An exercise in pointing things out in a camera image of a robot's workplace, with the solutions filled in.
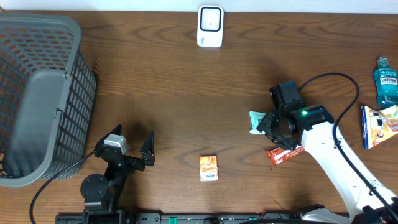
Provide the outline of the small orange tissue pack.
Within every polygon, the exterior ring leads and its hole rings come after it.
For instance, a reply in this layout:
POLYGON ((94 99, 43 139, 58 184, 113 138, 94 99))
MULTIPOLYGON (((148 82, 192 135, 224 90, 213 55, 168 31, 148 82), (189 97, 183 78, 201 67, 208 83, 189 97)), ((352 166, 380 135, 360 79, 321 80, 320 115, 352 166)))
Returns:
POLYGON ((216 156, 200 156, 200 181, 218 180, 218 161, 216 156))

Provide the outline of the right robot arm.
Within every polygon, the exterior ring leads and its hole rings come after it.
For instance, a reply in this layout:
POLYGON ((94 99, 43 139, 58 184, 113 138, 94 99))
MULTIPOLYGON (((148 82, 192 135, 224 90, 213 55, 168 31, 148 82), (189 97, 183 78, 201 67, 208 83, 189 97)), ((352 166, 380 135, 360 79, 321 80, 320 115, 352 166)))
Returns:
POLYGON ((397 223, 397 196, 362 163, 326 108, 307 105, 294 81, 269 91, 274 109, 257 130, 285 151, 303 147, 340 194, 350 223, 397 223))

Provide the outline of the light green wet wipes pack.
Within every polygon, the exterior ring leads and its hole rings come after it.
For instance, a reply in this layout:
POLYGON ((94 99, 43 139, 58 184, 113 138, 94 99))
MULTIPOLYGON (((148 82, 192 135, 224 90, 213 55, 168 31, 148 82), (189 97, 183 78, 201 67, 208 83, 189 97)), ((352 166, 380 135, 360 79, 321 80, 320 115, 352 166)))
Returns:
POLYGON ((252 130, 249 132, 251 134, 265 134, 264 131, 258 131, 257 127, 260 125, 262 119, 265 117, 265 113, 257 112, 257 111, 250 111, 249 116, 251 119, 252 130))

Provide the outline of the yellow snack bag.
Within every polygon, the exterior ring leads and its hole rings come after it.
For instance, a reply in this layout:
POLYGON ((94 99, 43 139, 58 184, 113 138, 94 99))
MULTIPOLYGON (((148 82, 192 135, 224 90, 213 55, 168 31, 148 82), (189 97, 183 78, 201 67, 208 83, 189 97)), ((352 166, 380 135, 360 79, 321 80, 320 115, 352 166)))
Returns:
POLYGON ((370 149, 397 134, 397 105, 383 110, 361 107, 364 148, 370 149))

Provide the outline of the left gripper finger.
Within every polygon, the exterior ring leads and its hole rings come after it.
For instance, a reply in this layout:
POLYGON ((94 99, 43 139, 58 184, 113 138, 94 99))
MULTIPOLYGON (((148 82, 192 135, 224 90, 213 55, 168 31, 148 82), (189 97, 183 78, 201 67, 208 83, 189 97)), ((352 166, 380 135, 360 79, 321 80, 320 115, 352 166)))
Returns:
POLYGON ((153 166, 155 163, 154 131, 151 131, 140 150, 141 159, 146 166, 153 166))
POLYGON ((115 135, 120 135, 122 131, 122 125, 118 124, 114 129, 112 129, 108 134, 104 135, 100 140, 97 141, 96 146, 100 146, 104 144, 104 140, 110 135, 110 134, 115 134, 115 135))

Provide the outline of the orange snack bar wrapper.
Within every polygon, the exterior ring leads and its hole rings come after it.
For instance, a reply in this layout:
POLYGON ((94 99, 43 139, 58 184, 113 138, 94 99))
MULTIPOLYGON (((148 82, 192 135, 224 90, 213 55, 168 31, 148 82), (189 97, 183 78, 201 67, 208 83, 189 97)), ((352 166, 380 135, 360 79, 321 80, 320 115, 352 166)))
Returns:
POLYGON ((273 149, 270 151, 266 151, 267 157, 271 160, 271 162, 277 166, 284 161, 287 161, 298 154, 305 152, 305 149, 302 146, 297 146, 293 150, 286 150, 278 147, 277 149, 273 149))

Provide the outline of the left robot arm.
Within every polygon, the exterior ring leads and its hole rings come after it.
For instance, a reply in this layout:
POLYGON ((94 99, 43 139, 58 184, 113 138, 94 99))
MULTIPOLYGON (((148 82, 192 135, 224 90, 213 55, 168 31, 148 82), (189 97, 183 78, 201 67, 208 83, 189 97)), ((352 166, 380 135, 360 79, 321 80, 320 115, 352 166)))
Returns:
POLYGON ((126 155, 128 146, 121 131, 119 124, 96 143, 94 156, 106 161, 108 166, 104 174, 91 174, 81 183, 84 223, 134 222, 133 215, 118 207, 119 199, 130 174, 154 165, 154 132, 150 132, 142 145, 141 156, 132 157, 126 155))

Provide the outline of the teal mouthwash bottle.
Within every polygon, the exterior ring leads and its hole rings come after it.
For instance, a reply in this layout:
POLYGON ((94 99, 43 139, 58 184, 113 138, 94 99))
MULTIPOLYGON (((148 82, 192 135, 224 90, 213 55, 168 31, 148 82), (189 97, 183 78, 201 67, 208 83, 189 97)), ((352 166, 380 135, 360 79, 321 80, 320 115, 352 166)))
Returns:
POLYGON ((397 104, 397 70, 390 67, 387 57, 377 59, 377 69, 373 72, 376 83, 377 103, 385 108, 397 104))

